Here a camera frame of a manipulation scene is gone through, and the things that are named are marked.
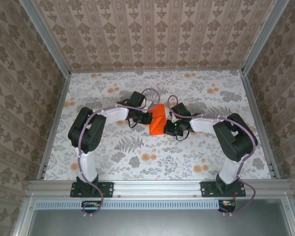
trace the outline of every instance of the patterned wall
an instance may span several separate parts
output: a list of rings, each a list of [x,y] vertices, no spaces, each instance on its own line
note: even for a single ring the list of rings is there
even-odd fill
[[[289,1],[249,72],[283,178],[295,196],[295,0]]]
[[[35,0],[71,70],[241,67],[274,0]]]
[[[35,179],[64,78],[17,0],[0,0],[0,236]]]

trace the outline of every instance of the orange block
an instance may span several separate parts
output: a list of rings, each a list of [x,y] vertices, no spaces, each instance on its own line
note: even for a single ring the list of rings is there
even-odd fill
[[[166,125],[166,114],[165,114],[165,105],[159,104],[153,110],[151,110],[153,120],[149,125],[149,134],[150,135],[160,135],[164,134],[164,126]]]

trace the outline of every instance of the ventilation grille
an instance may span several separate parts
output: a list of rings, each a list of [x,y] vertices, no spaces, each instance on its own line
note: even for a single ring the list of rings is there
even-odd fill
[[[39,200],[36,202],[36,210],[50,209],[82,209],[82,200]],[[170,201],[137,201],[137,200],[118,200],[105,201],[102,209],[121,210],[121,209],[219,209],[218,200],[170,200]]]

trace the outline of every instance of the floral tablecloth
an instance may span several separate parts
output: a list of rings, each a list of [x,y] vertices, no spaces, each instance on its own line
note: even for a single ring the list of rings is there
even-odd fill
[[[154,88],[166,103],[175,94],[191,113],[227,116],[239,113],[258,136],[238,71],[164,71],[79,73],[71,75],[45,180],[74,180],[77,155],[67,137],[80,109],[100,109],[129,98],[133,91]],[[148,100],[156,99],[151,92]],[[97,172],[102,180],[215,179],[225,155],[217,138],[191,133],[178,142],[167,135],[149,135],[149,126],[130,129],[126,121],[106,125],[96,149]],[[262,147],[245,163],[245,179],[270,178]]]

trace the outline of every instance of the floral wallpaper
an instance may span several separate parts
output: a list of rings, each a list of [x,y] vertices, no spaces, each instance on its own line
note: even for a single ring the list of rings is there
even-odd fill
[[[241,67],[274,0],[35,0],[71,71]]]
[[[63,82],[20,3],[0,0],[0,236],[36,179]]]
[[[238,71],[73,73],[44,179],[76,179],[77,154],[68,132],[82,107],[109,107],[145,88],[160,93],[167,118],[167,99],[175,94],[192,114],[239,113],[258,136]],[[157,101],[153,92],[145,95]],[[123,120],[105,126],[94,155],[90,158],[96,158],[101,180],[215,179],[225,160],[215,135],[191,133],[178,142],[173,136],[151,136],[148,125],[130,129]],[[270,178],[262,144],[240,175],[245,179]]]
[[[249,71],[280,174],[295,197],[295,0],[290,0]]]

